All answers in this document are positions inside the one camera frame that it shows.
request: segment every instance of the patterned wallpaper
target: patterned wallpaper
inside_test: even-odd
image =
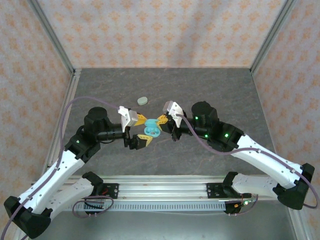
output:
[[[0,26],[2,233],[6,198],[40,177],[70,75],[26,0],[2,2]]]
[[[254,76],[277,152],[315,167],[320,194],[320,4],[298,0]],[[315,204],[309,191],[307,202]],[[305,209],[314,239],[320,239],[320,210]]]
[[[75,68],[249,68],[285,0],[39,2]]]

